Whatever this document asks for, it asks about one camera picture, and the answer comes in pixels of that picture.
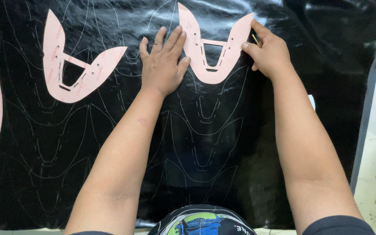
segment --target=shiny leather surface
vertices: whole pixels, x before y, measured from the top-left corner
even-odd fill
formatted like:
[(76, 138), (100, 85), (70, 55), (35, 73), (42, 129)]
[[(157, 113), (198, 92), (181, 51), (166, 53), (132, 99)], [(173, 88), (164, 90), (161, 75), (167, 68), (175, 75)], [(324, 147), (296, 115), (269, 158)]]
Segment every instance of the shiny leather surface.
[[(349, 179), (376, 51), (376, 1), (180, 2), (205, 39), (227, 41), (232, 25), (253, 12), (286, 41)], [(41, 48), (49, 9), (65, 30), (64, 52), (81, 61), (128, 46), (107, 81), (76, 103), (53, 99), (45, 87)], [(174, 0), (0, 0), (0, 229), (65, 227), (99, 148), (140, 89), (140, 40), (146, 36), (151, 47), (160, 26), (178, 23)], [(207, 61), (216, 61), (221, 48), (206, 49)], [(275, 144), (272, 85), (251, 65), (242, 52), (219, 84), (202, 83), (191, 70), (165, 99), (139, 223), (205, 203), (236, 211), (252, 227), (294, 228)], [(82, 71), (66, 65), (64, 83)]]

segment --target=left hand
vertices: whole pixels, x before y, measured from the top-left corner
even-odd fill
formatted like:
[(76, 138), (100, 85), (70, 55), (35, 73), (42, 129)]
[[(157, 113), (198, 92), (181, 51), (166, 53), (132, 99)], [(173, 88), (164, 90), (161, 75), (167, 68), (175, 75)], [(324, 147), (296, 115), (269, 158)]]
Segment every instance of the left hand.
[(191, 62), (190, 57), (184, 57), (177, 65), (186, 40), (182, 26), (176, 27), (162, 48), (165, 34), (166, 28), (163, 26), (156, 34), (150, 55), (147, 38), (143, 38), (139, 46), (143, 62), (142, 89), (158, 91), (163, 98), (176, 90)]

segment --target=hand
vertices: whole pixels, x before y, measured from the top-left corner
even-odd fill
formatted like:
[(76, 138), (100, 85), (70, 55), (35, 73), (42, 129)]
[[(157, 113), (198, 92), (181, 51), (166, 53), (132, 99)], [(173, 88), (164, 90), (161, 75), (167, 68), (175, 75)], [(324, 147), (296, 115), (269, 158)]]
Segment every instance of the hand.
[(187, 38), (182, 26), (176, 27), (162, 48), (165, 34), (166, 28), (163, 26), (156, 34), (150, 55), (147, 51), (148, 39), (143, 38), (140, 43), (142, 89), (158, 91), (163, 98), (176, 90), (191, 62), (190, 57), (185, 57), (176, 65)]
[(262, 46), (259, 48), (258, 45), (248, 42), (242, 44), (242, 49), (254, 60), (252, 71), (259, 69), (273, 81), (279, 72), (294, 69), (285, 41), (256, 20), (252, 20), (251, 25), (261, 39), (260, 45)]

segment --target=finger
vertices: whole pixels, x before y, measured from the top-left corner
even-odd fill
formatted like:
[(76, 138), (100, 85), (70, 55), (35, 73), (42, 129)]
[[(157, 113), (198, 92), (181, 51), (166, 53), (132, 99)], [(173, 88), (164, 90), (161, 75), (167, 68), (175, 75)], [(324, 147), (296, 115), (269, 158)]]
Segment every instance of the finger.
[(171, 54), (179, 58), (182, 53), (182, 49), (184, 48), (185, 40), (187, 39), (187, 33), (183, 31), (181, 36), (179, 36), (178, 41), (176, 41), (175, 46), (170, 51)]
[(152, 47), (152, 51), (150, 54), (157, 54), (162, 50), (162, 45), (163, 45), (163, 37), (166, 34), (166, 28), (165, 26), (162, 26), (158, 33), (156, 34), (156, 37), (154, 38), (154, 44)]
[(259, 38), (262, 40), (263, 43), (265, 43), (265, 40), (268, 37), (273, 35), (272, 32), (269, 29), (265, 28), (265, 26), (261, 25), (255, 19), (252, 20), (251, 25), (252, 25), (252, 28), (258, 34)]
[(149, 57), (148, 43), (149, 40), (146, 37), (143, 37), (139, 45), (140, 58), (142, 59), (142, 62), (144, 62), (144, 60), (147, 59), (147, 57)]
[(189, 56), (182, 58), (182, 60), (179, 62), (179, 64), (178, 64), (178, 74), (179, 74), (178, 79), (180, 79), (181, 81), (182, 81), (182, 78), (185, 75), (185, 72), (187, 72), (187, 69), (188, 69), (188, 66), (189, 66), (190, 63), (191, 63), (191, 57), (189, 57)]
[(242, 43), (242, 50), (248, 53), (249, 56), (252, 57), (252, 59), (255, 59), (258, 57), (261, 49), (256, 44), (244, 42)]
[(258, 70), (258, 66), (256, 66), (255, 63), (253, 63), (253, 65), (252, 65), (252, 71), (256, 71), (256, 70)]
[(182, 26), (176, 26), (175, 30), (170, 34), (169, 39), (163, 46), (163, 51), (169, 52), (175, 46), (176, 42), (178, 41), (179, 36), (182, 33)]

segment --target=black t-shirt sleeve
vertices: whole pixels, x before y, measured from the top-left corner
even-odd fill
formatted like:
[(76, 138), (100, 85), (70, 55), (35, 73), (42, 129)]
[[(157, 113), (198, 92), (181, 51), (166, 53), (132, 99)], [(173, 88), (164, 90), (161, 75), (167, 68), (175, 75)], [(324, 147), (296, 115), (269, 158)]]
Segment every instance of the black t-shirt sleeve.
[(310, 224), (302, 235), (375, 235), (363, 220), (346, 215), (319, 219)]
[(99, 231), (85, 231), (85, 232), (76, 232), (71, 235), (112, 235), (109, 232), (99, 232)]

